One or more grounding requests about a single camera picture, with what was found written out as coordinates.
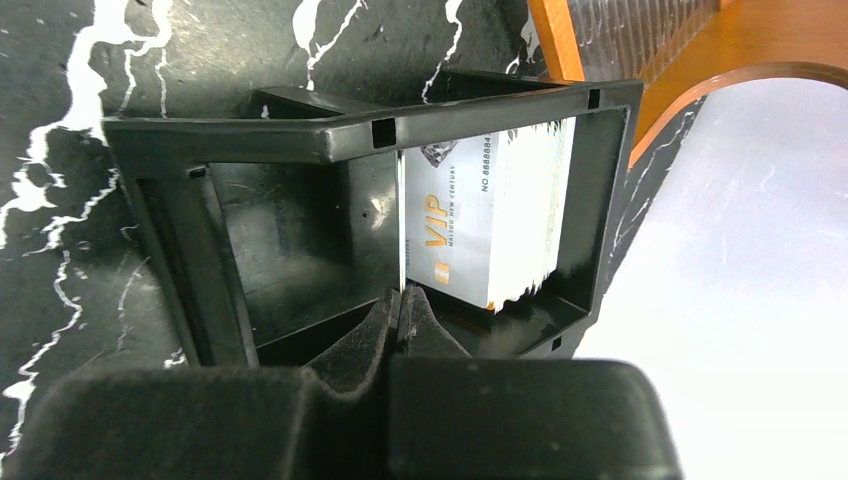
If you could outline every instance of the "plastic frame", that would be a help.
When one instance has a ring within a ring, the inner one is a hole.
[[[579,342],[597,318],[607,284],[642,83],[555,83],[479,72],[444,72],[440,82],[444,101],[425,105],[389,108],[272,88],[259,94],[290,105],[294,118],[104,122],[191,364],[259,365],[210,163],[338,164],[572,116],[577,123],[560,260],[530,307],[531,316],[543,311],[550,318],[520,353],[544,356]],[[592,254],[571,255],[576,244],[589,245]],[[477,315],[438,297],[431,298],[437,318],[440,312],[445,318]],[[509,310],[489,319],[510,318]],[[566,330],[574,333],[564,342]]]

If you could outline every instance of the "orange wooden edge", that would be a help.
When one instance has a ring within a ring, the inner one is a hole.
[[[720,88],[751,80],[767,78],[801,78],[830,83],[848,90],[848,70],[833,65],[812,62],[774,62],[761,65],[749,65],[726,73],[718,74],[690,88],[675,99],[668,108],[648,128],[645,135],[638,139],[630,155],[630,167],[635,164],[660,134],[668,122],[690,103]]]
[[[554,80],[585,80],[571,12],[565,0],[528,0],[539,45]]]

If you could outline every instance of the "black plastic tray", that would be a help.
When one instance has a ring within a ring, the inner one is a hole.
[[[251,105],[267,119],[104,128],[190,363],[258,365],[308,360],[398,288],[400,149],[577,116],[562,247],[541,291],[495,316],[428,292],[472,354],[569,355],[597,318],[641,94],[637,80],[443,72],[427,105],[278,87]]]

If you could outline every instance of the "white surface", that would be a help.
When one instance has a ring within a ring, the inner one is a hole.
[[[848,92],[712,94],[586,335],[638,365],[688,479],[848,478]]]

